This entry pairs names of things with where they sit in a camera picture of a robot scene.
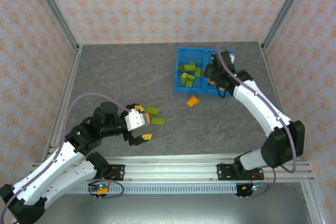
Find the wall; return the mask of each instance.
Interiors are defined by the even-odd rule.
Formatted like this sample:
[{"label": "wall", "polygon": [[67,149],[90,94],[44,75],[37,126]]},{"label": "wall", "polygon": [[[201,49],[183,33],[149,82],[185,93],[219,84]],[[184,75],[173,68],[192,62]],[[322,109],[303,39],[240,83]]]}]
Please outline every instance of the wall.
[{"label": "wall", "polygon": [[56,0],[80,44],[259,41],[285,0]]},{"label": "wall", "polygon": [[267,56],[284,111],[306,126],[304,158],[336,220],[336,2],[297,0]]},{"label": "wall", "polygon": [[0,185],[40,162],[73,54],[43,0],[0,0]]}]

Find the blue plastic bin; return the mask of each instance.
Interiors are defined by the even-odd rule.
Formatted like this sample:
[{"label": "blue plastic bin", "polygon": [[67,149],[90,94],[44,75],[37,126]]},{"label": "blue plastic bin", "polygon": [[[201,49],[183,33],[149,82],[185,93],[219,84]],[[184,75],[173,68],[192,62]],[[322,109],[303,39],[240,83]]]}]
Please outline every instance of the blue plastic bin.
[{"label": "blue plastic bin", "polygon": [[[228,50],[231,54],[235,54],[234,51]],[[197,67],[205,70],[208,63],[211,63],[211,54],[217,52],[217,49],[207,49],[207,48],[191,48],[191,47],[179,47],[176,53],[176,69],[175,69],[175,92],[187,93],[187,94],[213,94],[218,95],[216,85],[210,85],[208,79],[204,77],[195,77],[192,88],[186,88],[185,85],[181,83],[181,71],[179,66],[189,64],[191,61],[196,63]]]}]

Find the patterned wallpaper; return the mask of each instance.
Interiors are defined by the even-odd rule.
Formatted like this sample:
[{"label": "patterned wallpaper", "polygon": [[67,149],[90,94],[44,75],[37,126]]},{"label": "patterned wallpaper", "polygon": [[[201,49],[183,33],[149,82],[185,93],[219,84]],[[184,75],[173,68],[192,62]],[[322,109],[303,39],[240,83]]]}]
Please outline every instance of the patterned wallpaper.
[{"label": "patterned wallpaper", "polygon": [[336,0],[297,0],[267,51],[284,111],[306,126],[304,158],[336,220]]},{"label": "patterned wallpaper", "polygon": [[285,0],[56,0],[80,44],[259,41]]},{"label": "patterned wallpaper", "polygon": [[40,161],[72,56],[43,0],[0,0],[0,186]]}]

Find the yellow block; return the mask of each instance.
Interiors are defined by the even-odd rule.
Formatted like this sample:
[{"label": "yellow block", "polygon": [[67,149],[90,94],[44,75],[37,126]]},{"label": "yellow block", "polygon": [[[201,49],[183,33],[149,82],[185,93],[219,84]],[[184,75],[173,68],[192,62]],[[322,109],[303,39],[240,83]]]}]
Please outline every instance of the yellow block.
[{"label": "yellow block", "polygon": [[105,194],[105,193],[107,193],[109,191],[109,188],[101,188],[101,189],[98,189],[97,190],[97,194],[98,195],[101,195],[101,194]]},{"label": "yellow block", "polygon": [[141,105],[134,106],[136,110],[140,110],[140,112],[145,112],[145,109]]},{"label": "yellow block", "polygon": [[151,123],[151,118],[149,117],[149,114],[148,113],[145,113],[145,114],[146,114],[146,117],[147,117],[147,122]]},{"label": "yellow block", "polygon": [[190,107],[193,107],[197,104],[199,104],[199,99],[197,99],[196,97],[192,96],[189,101],[187,102],[187,104],[190,106]]},{"label": "yellow block", "polygon": [[143,134],[142,135],[142,138],[145,140],[145,141],[150,141],[152,139],[152,134]]}]

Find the orange block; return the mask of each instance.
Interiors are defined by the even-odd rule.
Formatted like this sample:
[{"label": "orange block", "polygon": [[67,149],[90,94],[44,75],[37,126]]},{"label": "orange block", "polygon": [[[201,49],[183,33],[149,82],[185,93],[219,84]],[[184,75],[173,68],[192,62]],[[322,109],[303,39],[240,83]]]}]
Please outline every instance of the orange block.
[{"label": "orange block", "polygon": [[187,104],[190,106],[190,107],[193,107],[195,105],[197,105],[199,103],[199,99],[197,99],[196,97],[192,96],[189,101],[187,102]]}]

